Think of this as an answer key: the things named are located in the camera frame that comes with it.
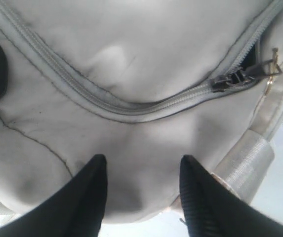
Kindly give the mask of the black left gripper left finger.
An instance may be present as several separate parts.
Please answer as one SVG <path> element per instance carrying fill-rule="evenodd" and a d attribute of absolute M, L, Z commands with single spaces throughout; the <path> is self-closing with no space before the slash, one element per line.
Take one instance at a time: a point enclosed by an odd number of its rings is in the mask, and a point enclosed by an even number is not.
<path fill-rule="evenodd" d="M 94 155 L 62 189 L 0 228 L 0 237 L 97 237 L 107 201 L 107 161 Z"/>

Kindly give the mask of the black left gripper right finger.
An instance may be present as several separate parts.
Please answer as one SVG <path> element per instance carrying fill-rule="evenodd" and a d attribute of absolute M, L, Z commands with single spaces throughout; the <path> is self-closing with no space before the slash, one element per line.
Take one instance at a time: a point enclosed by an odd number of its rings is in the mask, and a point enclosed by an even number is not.
<path fill-rule="evenodd" d="M 179 190 L 191 237 L 283 237 L 283 225 L 232 194 L 191 155 L 181 159 Z"/>

